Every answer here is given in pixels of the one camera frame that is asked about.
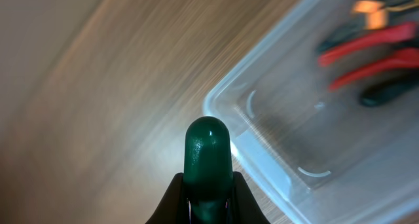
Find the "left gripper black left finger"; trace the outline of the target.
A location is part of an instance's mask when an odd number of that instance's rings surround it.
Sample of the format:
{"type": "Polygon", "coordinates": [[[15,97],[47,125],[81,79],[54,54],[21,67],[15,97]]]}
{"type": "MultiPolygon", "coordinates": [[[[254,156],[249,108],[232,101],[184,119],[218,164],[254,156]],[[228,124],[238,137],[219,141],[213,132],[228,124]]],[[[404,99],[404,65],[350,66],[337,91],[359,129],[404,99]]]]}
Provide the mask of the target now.
{"type": "Polygon", "coordinates": [[[189,223],[189,201],[183,184],[183,173],[177,173],[146,224],[189,223]]]}

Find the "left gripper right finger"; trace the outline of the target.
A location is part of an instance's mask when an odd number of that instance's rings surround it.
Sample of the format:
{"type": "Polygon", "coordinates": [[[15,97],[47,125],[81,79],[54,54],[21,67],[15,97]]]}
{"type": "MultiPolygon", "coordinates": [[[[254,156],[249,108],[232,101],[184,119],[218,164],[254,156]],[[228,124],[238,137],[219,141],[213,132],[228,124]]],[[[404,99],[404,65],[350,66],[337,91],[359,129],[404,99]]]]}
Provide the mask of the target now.
{"type": "Polygon", "coordinates": [[[269,224],[243,175],[233,172],[233,184],[227,200],[227,224],[269,224]]]}

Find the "green handled screwdriver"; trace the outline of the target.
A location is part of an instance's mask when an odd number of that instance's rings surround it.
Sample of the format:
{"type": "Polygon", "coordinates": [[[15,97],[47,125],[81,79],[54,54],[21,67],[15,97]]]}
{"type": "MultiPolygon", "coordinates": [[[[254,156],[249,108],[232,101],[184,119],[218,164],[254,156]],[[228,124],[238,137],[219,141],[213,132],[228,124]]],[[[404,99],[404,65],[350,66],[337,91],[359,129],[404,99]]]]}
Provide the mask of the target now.
{"type": "Polygon", "coordinates": [[[201,223],[224,223],[233,184],[230,136],[215,117],[200,117],[187,129],[183,183],[192,213],[201,223]]]}

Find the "black red screwdriver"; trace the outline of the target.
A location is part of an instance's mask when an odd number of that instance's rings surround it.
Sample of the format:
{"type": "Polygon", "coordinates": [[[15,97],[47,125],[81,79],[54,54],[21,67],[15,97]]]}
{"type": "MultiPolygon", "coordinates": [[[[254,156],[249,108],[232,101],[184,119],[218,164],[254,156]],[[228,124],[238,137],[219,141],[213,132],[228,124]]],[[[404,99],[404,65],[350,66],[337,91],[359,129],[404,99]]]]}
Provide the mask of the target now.
{"type": "Polygon", "coordinates": [[[364,107],[379,107],[416,87],[418,75],[403,75],[389,79],[365,89],[359,96],[359,104],[364,107]]]}

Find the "orange black pliers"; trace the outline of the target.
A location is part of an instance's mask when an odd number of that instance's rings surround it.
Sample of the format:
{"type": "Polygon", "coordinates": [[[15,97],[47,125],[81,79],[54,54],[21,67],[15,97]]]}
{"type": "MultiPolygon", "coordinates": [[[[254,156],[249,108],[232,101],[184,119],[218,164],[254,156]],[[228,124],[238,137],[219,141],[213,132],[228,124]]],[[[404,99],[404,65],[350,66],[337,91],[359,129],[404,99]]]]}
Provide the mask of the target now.
{"type": "Polygon", "coordinates": [[[317,52],[326,52],[346,43],[366,31],[378,30],[395,24],[406,14],[418,10],[418,0],[357,0],[351,11],[351,18],[337,27],[317,47],[317,52]]]}

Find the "red handled snips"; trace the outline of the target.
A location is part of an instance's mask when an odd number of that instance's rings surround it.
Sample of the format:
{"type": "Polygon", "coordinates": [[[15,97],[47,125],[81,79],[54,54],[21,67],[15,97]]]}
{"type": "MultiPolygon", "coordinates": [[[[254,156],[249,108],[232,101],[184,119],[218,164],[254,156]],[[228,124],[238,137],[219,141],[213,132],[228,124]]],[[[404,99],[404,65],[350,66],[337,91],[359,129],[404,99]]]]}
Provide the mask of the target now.
{"type": "Polygon", "coordinates": [[[384,71],[418,69],[418,23],[405,22],[333,47],[319,55],[321,67],[353,61],[359,66],[335,79],[329,90],[384,71]]]}

